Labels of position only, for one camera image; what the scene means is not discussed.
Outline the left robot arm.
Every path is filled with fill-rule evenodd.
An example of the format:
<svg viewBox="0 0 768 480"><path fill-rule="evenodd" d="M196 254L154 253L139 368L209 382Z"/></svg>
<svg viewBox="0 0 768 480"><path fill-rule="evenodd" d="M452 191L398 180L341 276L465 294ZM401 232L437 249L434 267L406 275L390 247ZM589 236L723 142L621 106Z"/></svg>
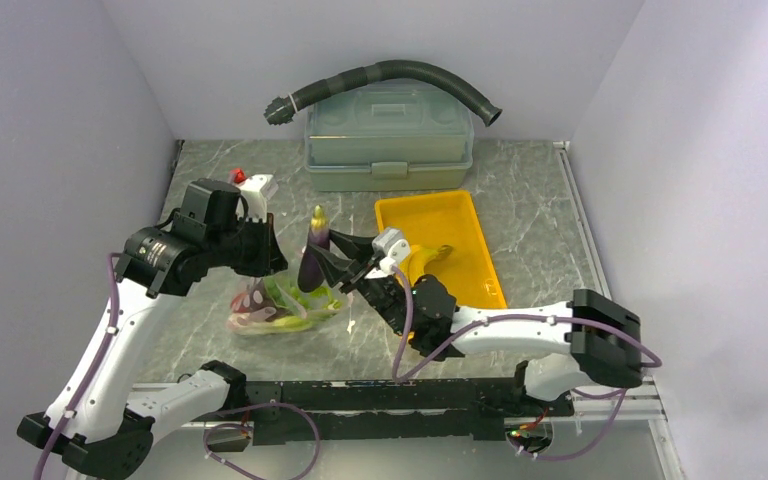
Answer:
<svg viewBox="0 0 768 480"><path fill-rule="evenodd" d="M132 234L108 259L108 304L79 364L49 407L25 416L18 436L56 454L73 472L125 479L152 446L200 416L239 417L247 406L246 377L213 360L187 380L136 397L132 388L160 325L209 271L244 278L285 270L268 200L275 178L201 178L160 223Z"/></svg>

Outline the green toy grapes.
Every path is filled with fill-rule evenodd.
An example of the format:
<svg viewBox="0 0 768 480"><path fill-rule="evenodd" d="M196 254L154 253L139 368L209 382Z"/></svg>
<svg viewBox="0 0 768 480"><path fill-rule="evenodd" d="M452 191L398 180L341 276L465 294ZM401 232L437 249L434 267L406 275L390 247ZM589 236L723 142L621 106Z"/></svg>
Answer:
<svg viewBox="0 0 768 480"><path fill-rule="evenodd" d="M345 306L345 301L330 287L322 284L312 293L303 293L292 279L275 277L267 288L277 308L291 314L307 318L308 316L338 311Z"/></svg>

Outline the yellow plastic tray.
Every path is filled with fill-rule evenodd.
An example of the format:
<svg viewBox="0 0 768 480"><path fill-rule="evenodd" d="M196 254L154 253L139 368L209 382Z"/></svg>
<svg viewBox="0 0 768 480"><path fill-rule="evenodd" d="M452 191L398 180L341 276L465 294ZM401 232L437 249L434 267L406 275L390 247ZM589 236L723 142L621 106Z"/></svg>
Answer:
<svg viewBox="0 0 768 480"><path fill-rule="evenodd" d="M505 309L507 303L471 194L466 190L381 199L375 203L378 229L400 229L408 243L451 245L445 260L434 261L435 276L458 305Z"/></svg>

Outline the purple toy eggplant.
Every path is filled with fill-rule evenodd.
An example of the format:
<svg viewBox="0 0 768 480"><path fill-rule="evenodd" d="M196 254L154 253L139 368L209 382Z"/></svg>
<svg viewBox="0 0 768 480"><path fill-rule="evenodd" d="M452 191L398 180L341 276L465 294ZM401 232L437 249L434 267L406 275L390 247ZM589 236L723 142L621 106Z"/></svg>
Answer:
<svg viewBox="0 0 768 480"><path fill-rule="evenodd" d="M303 293L312 293L324 282L324 275L317 261L315 248L330 249L329 220L321 205L316 205L313 209L298 270L297 284Z"/></svg>

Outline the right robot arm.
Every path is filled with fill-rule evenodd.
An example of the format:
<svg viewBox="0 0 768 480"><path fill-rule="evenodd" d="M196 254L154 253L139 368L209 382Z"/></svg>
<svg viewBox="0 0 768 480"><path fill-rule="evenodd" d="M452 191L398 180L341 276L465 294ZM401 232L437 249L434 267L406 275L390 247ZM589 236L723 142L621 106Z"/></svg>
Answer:
<svg viewBox="0 0 768 480"><path fill-rule="evenodd" d="M511 388L517 411L534 415L574 389L599 385L628 390L642 385L656 365L645 353L639 318L605 296L578 289L570 300L526 309L458 304L431 274L411 281L401 270L411 248L388 228L375 237L333 231L332 252L316 244L307 254L325 282L357 293L398 336L391 376L404 382L432 361L487 352L524 355L524 370Z"/></svg>

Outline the red toy grapes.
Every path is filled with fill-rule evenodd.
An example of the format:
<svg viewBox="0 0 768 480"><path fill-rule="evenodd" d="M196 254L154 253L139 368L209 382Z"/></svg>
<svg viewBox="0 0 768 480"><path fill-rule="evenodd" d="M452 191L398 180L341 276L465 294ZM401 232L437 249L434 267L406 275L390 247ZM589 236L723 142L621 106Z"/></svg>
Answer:
<svg viewBox="0 0 768 480"><path fill-rule="evenodd" d="M278 308L267 292L265 282L257 279L248 284L231 301L231 312L242 315L245 320L272 322Z"/></svg>

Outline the clear zip top bag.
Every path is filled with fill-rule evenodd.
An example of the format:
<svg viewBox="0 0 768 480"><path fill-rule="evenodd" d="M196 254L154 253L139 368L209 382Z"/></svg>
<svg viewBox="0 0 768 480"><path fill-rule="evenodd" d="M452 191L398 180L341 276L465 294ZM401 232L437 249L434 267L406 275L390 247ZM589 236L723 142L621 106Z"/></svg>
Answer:
<svg viewBox="0 0 768 480"><path fill-rule="evenodd" d="M226 328L239 336L298 333L320 327L351 304L326 284L305 293L296 280L293 272L244 277L229 302Z"/></svg>

